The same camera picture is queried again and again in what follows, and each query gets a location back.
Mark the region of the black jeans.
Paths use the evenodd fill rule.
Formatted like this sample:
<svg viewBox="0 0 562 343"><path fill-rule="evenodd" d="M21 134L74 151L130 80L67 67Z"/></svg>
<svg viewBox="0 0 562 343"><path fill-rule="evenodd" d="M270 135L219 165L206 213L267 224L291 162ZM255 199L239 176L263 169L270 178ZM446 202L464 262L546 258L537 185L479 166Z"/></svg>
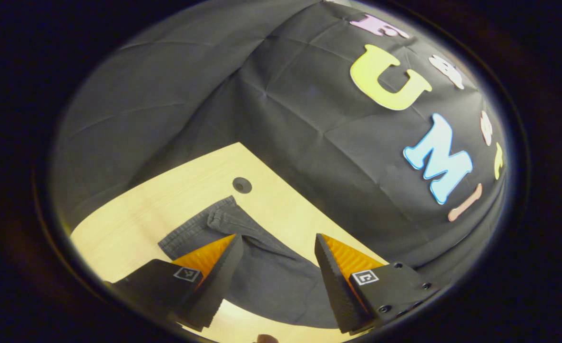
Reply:
<svg viewBox="0 0 562 343"><path fill-rule="evenodd" d="M269 320L338 329L320 268L258 224L234 197L214 202L158 242L172 260L231 234L244 252L225 299Z"/></svg>

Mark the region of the black backdrop cloth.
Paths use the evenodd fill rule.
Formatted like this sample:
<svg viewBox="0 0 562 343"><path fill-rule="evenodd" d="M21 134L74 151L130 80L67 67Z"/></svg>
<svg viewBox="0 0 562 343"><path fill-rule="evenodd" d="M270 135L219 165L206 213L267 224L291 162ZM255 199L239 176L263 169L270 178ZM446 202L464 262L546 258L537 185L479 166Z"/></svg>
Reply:
<svg viewBox="0 0 562 343"><path fill-rule="evenodd" d="M507 131L467 53L387 11L207 0L123 42L76 92L50 193L72 232L113 198L241 143L386 259L442 283L497 237Z"/></svg>

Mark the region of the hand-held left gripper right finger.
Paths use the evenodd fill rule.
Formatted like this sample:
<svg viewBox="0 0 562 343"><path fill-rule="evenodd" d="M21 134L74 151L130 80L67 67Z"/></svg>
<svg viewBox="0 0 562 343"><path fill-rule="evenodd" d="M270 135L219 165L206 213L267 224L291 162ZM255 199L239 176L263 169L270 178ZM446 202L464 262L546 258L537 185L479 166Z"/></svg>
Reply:
<svg viewBox="0 0 562 343"><path fill-rule="evenodd" d="M314 254L340 332L351 336L396 321L440 291L405 263L378 262L322 233Z"/></svg>

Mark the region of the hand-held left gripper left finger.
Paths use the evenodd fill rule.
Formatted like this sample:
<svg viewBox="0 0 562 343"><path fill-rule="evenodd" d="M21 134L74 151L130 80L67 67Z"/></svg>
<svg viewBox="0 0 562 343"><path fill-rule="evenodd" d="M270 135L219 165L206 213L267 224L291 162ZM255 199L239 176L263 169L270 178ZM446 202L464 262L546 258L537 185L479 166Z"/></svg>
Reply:
<svg viewBox="0 0 562 343"><path fill-rule="evenodd" d="M209 327L244 252L231 234L172 262L152 259L111 288L139 310L198 332Z"/></svg>

